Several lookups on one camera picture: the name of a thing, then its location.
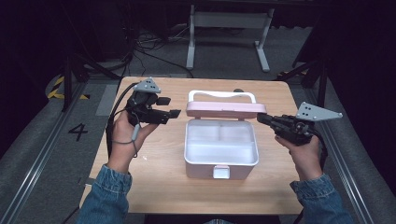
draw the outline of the container latch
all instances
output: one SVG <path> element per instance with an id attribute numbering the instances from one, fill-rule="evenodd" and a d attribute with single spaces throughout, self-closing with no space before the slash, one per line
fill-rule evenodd
<path id="1" fill-rule="evenodd" d="M 213 178 L 230 179 L 230 167 L 228 165 L 216 165 L 213 168 Z"/>

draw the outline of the wooden table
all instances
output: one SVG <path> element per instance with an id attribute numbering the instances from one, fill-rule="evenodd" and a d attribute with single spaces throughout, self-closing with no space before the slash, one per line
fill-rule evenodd
<path id="1" fill-rule="evenodd" d="M 117 99 L 127 86 L 143 79 L 124 78 Z M 130 172 L 134 182 L 128 194 L 130 213 L 280 215 L 301 212 L 302 207 L 289 186 L 291 181 L 298 179 L 294 163 L 288 151 L 274 139 L 274 131 L 255 119 L 249 122 L 256 133 L 260 161 L 247 179 L 194 179 L 188 178 L 185 171 L 186 124 L 193 119 L 186 115 L 189 91 L 242 89 L 253 93 L 257 103 L 265 104 L 268 114 L 294 115 L 297 107 L 286 83 L 168 77 L 153 79 L 162 89 L 159 96 L 172 99 L 170 105 L 155 105 L 155 108 L 166 111 L 180 109 L 181 113 L 177 119 L 169 119 L 166 125 L 160 125 L 146 139 L 138 158 L 132 160 Z M 131 94 L 129 92 L 124 97 L 119 109 L 126 105 Z M 104 135 L 90 177 L 96 178 L 106 162 Z M 81 204 L 90 190 L 91 187 L 85 189 Z"/>

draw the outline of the container handle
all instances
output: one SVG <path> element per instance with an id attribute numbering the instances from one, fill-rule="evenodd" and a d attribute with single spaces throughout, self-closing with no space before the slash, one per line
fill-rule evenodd
<path id="1" fill-rule="evenodd" d="M 235 96 L 248 96 L 250 97 L 251 103 L 256 104 L 256 98 L 250 92 L 233 92 L 233 91 L 190 91 L 189 102 L 194 101 L 195 94 L 206 94 L 215 97 L 235 97 Z"/>
<path id="2" fill-rule="evenodd" d="M 213 178 L 230 179 L 230 167 L 228 165 L 216 165 L 213 168 Z"/>

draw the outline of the white metal stand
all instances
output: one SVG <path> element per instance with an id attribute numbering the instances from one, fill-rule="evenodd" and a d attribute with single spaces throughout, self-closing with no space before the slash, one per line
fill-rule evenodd
<path id="1" fill-rule="evenodd" d="M 270 67 L 264 54 L 263 45 L 271 25 L 273 15 L 273 9 L 269 9 L 268 13 L 195 12 L 194 6 L 191 6 L 190 43 L 186 67 L 188 69 L 192 69 L 194 67 L 195 27 L 250 28 L 262 29 L 262 38 L 260 41 L 255 41 L 255 48 L 259 55 L 262 71 L 269 72 Z"/>

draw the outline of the printed number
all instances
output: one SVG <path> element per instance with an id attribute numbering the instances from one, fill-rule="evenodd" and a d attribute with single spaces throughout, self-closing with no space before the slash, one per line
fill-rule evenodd
<path id="1" fill-rule="evenodd" d="M 69 133 L 78 133 L 77 140 L 76 140 L 78 142 L 79 138 L 81 137 L 81 135 L 83 133 L 87 133 L 88 132 L 88 131 L 84 131 L 84 128 L 85 128 L 85 124 L 80 123 L 76 128 L 71 129 L 69 131 Z"/>

